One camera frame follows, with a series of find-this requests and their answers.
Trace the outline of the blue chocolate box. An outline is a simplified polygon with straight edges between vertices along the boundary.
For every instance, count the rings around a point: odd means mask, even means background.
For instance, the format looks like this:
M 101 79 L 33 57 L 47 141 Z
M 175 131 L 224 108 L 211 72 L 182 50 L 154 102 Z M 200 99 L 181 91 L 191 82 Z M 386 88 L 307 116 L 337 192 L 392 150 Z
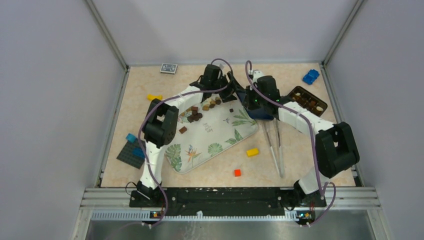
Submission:
M 318 117 L 322 116 L 328 108 L 328 104 L 326 102 L 301 86 L 294 87 L 288 93 L 288 96 Z

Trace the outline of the clear plastic tongs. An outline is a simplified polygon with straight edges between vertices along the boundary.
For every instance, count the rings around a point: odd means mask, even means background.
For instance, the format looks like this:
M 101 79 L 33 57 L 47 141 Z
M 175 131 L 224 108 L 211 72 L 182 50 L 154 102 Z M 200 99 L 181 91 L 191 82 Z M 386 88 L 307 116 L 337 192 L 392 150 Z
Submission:
M 282 136 L 279 121 L 263 120 L 262 127 L 265 139 L 270 150 L 275 169 L 278 176 L 282 179 L 285 176 L 285 166 L 282 147 Z

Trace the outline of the dark blue box lid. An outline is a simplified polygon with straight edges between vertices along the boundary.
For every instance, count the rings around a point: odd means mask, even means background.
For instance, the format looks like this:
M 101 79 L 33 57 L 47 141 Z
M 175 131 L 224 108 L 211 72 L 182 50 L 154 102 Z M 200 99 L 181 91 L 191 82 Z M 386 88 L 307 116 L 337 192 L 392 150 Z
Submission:
M 272 115 L 267 114 L 262 108 L 254 110 L 248 109 L 244 104 L 244 99 L 246 97 L 246 94 L 244 92 L 237 91 L 236 95 L 250 118 L 262 121 L 272 121 L 274 119 Z

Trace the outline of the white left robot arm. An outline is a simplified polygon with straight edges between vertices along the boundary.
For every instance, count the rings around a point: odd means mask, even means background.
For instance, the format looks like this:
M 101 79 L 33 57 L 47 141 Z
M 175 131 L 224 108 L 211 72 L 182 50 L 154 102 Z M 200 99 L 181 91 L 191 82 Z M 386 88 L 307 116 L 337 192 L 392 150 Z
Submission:
M 168 198 L 162 187 L 162 165 L 166 146 L 177 134 L 180 111 L 204 102 L 212 95 L 219 95 L 223 102 L 236 100 L 235 76 L 232 69 L 224 73 L 223 69 L 212 63 L 205 67 L 199 78 L 190 83 L 178 94 L 150 102 L 147 114 L 140 126 L 138 135 L 144 142 L 139 146 L 145 156 L 143 173 L 131 192 L 130 206 L 168 204 Z

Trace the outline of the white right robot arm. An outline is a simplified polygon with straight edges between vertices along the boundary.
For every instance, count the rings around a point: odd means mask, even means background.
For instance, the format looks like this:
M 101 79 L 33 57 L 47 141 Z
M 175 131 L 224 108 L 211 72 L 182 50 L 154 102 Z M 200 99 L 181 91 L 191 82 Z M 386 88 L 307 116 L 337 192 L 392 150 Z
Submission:
M 313 168 L 294 184 L 293 200 L 307 206 L 315 192 L 324 194 L 325 182 L 346 171 L 360 160 L 349 124 L 333 123 L 302 107 L 289 96 L 280 95 L 276 80 L 260 70 L 246 70 L 249 86 L 243 105 L 250 111 L 260 110 L 288 124 L 310 138 Z

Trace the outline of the brown rectangular chocolate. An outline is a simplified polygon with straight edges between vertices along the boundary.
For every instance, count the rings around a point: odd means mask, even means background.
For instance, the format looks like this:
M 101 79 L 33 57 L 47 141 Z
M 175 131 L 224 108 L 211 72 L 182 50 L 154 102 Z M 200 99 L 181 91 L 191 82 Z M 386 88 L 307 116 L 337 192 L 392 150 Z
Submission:
M 185 126 L 183 126 L 183 127 L 182 127 L 182 128 L 180 128 L 178 131 L 179 131 L 181 134 L 184 134 L 187 130 L 188 130 L 188 129 L 187 129 Z

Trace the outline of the pile of assorted chocolates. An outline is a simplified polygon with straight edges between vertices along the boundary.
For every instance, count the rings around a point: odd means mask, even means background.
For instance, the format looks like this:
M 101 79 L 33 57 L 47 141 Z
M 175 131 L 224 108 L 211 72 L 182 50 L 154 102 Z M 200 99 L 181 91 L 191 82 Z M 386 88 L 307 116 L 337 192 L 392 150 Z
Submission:
M 196 105 L 188 107 L 185 111 L 181 112 L 178 116 L 179 123 L 193 123 L 201 120 L 205 112 L 213 109 L 216 105 L 220 105 L 222 99 L 219 96 L 207 98 L 205 101 Z

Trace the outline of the blue toy car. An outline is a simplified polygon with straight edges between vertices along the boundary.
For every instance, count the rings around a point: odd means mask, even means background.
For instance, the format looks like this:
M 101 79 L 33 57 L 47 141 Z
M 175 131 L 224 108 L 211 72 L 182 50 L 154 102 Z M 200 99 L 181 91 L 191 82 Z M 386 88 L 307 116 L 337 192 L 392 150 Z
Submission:
M 307 74 L 305 74 L 302 78 L 302 81 L 307 85 L 312 85 L 320 76 L 319 71 L 315 69 L 310 69 Z

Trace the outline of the playing card deck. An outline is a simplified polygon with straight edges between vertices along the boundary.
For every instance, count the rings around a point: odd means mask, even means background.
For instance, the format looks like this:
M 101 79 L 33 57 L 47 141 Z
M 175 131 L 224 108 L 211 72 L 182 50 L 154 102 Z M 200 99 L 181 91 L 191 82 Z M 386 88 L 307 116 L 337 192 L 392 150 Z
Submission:
M 178 65 L 174 63 L 162 63 L 160 67 L 161 74 L 172 74 L 177 72 Z

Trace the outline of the floral serving tray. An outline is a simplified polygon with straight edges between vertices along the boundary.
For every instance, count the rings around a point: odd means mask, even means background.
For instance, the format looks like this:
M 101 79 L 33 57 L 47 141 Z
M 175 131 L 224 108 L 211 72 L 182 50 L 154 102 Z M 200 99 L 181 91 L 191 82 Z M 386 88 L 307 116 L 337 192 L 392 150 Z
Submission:
M 184 134 L 179 132 L 182 127 L 187 128 Z M 164 156 L 177 173 L 185 174 L 250 137 L 257 130 L 257 122 L 249 117 L 238 99 L 222 102 L 205 112 L 199 121 L 178 122 L 176 135 L 167 145 Z

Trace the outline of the yellow curved block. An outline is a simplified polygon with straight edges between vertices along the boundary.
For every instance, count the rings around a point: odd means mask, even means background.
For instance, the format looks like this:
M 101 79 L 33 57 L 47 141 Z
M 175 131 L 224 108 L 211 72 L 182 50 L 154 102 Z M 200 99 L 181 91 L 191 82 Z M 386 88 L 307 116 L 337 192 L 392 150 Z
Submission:
M 147 100 L 149 100 L 149 101 L 153 101 L 153 100 L 160 100 L 160 101 L 162 101 L 162 100 L 163 100 L 163 96 L 162 96 L 162 95 L 152 95 L 152 94 L 148 94 L 148 95 L 146 96 L 146 98 L 147 98 Z

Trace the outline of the yellow lego brick right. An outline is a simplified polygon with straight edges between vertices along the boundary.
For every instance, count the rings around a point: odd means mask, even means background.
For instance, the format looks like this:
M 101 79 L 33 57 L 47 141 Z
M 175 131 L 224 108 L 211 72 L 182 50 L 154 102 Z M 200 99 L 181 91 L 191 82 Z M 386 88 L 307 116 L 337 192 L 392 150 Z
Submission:
M 248 158 L 257 156 L 260 153 L 258 148 L 252 148 L 246 151 L 246 155 Z

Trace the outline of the red lego cube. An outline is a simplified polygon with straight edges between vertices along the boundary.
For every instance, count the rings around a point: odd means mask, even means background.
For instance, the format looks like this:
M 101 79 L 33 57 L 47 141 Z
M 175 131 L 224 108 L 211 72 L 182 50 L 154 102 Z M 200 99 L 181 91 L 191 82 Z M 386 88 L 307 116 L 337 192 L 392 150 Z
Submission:
M 235 169 L 234 170 L 234 176 L 235 177 L 240 177 L 242 175 L 242 172 L 241 172 L 241 170 L 240 169 Z

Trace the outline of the grey lego baseplate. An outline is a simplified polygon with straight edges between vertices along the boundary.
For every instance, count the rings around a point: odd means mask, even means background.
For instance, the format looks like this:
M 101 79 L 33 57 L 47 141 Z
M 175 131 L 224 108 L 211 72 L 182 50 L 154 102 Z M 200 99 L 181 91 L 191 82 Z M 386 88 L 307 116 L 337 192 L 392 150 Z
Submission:
M 127 141 L 116 159 L 136 169 L 140 169 L 145 163 L 145 154 L 142 151 L 138 139 Z

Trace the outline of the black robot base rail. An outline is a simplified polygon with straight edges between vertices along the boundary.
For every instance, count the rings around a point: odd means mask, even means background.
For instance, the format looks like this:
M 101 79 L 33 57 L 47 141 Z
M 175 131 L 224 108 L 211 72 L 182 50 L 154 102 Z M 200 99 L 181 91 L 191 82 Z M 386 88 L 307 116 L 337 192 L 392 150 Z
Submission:
M 318 192 L 305 195 L 292 187 L 169 187 L 155 189 L 151 197 L 130 193 L 131 208 L 153 208 L 167 217 L 262 217 L 283 216 L 290 210 L 326 207 Z

